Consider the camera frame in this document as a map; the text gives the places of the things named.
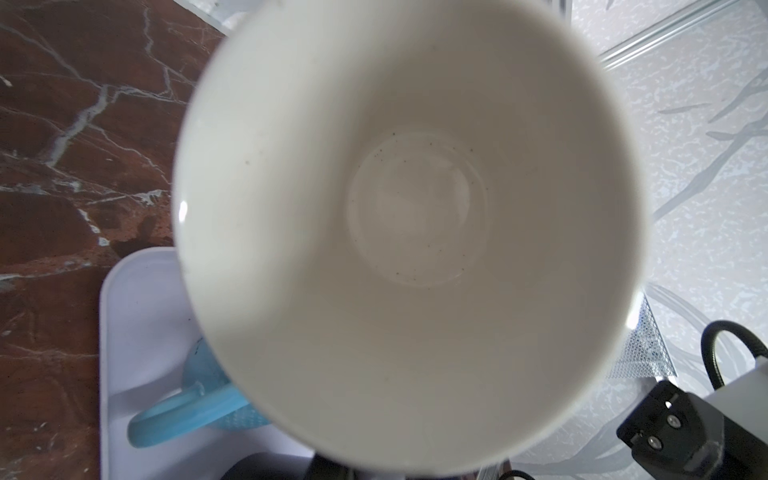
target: mug handle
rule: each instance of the mug handle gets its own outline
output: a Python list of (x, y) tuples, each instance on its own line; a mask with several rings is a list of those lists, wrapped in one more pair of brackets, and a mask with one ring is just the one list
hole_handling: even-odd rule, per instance
[(232, 383), (205, 393), (195, 383), (137, 414), (128, 423), (128, 441), (136, 448), (151, 447), (191, 432), (248, 405)]

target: white mug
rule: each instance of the white mug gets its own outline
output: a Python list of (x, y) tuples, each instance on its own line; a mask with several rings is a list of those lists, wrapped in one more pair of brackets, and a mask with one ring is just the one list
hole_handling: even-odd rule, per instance
[(266, 2), (184, 120), (174, 236), (207, 341), (347, 465), (526, 449), (610, 367), (646, 206), (597, 62), (524, 0)]

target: black hose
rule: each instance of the black hose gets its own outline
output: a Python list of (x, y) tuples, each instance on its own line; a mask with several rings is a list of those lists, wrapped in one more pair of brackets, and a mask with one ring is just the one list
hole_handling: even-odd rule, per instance
[(509, 472), (506, 472), (504, 475), (500, 476), (498, 480), (509, 480), (510, 478), (514, 477), (524, 478), (525, 480), (536, 480), (529, 474), (521, 472), (520, 470), (510, 470)]
[(768, 358), (768, 348), (766, 348), (765, 343), (761, 342), (757, 335), (750, 332), (745, 326), (728, 320), (716, 320), (710, 323), (701, 334), (701, 358), (704, 360), (704, 368), (707, 369), (707, 376), (710, 377), (710, 382), (715, 390), (725, 386), (715, 357), (715, 340), (717, 334), (723, 331), (731, 332), (741, 340), (753, 357), (764, 356)]

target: screw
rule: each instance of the screw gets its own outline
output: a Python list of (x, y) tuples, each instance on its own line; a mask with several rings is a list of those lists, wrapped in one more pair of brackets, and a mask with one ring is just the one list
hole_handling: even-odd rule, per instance
[(678, 429), (683, 425), (682, 423), (680, 423), (680, 419), (677, 418), (675, 415), (667, 415), (667, 423), (673, 429)]
[(650, 447), (653, 450), (661, 450), (662, 449), (661, 440), (657, 439), (654, 436), (648, 437), (648, 445), (650, 445)]

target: mesh basket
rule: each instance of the mesh basket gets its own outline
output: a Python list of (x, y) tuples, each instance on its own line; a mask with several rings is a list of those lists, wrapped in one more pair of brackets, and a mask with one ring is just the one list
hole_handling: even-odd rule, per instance
[(614, 364), (609, 379), (675, 376), (672, 359), (661, 338), (648, 298), (643, 296), (637, 327), (627, 337), (624, 351)]

